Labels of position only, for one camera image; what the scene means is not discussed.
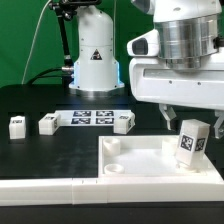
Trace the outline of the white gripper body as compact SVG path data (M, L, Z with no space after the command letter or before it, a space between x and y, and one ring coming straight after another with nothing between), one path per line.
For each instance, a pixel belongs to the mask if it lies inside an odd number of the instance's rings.
M202 57L196 70L175 71L159 58L133 58L129 77L138 101L224 110L224 48Z

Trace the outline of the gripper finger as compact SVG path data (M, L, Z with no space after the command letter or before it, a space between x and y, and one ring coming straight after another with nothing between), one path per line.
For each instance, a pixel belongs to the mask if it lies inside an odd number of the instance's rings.
M215 137L221 139L224 137L224 111L216 111L215 117L217 118L214 125Z
M168 130L174 130L175 129L175 118L176 113L171 105L167 104L160 104L159 110L161 114L163 115L164 119L167 123L167 129Z

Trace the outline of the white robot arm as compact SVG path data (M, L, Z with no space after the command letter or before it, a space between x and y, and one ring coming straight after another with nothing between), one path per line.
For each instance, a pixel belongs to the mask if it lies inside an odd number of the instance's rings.
M154 28L129 41L129 77L139 101L157 103L166 120L175 106L211 109L224 136L224 38L220 0L131 0ZM95 6L78 9L79 58L72 89L111 91L120 82L113 60L113 24Z

